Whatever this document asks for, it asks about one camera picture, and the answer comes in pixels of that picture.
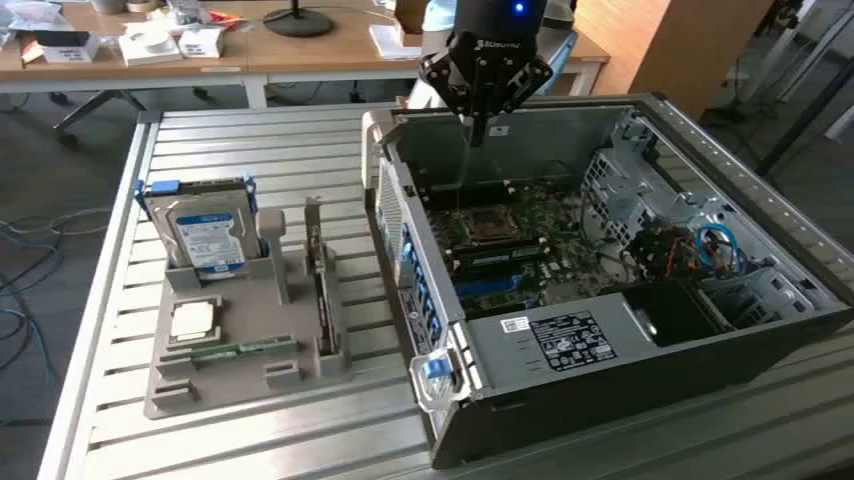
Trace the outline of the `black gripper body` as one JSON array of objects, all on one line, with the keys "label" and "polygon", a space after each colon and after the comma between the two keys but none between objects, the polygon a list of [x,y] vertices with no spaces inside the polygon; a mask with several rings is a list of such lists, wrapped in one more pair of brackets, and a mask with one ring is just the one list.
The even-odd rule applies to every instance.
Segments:
[{"label": "black gripper body", "polygon": [[448,40],[453,85],[506,82],[536,56],[542,1],[457,1]]}]

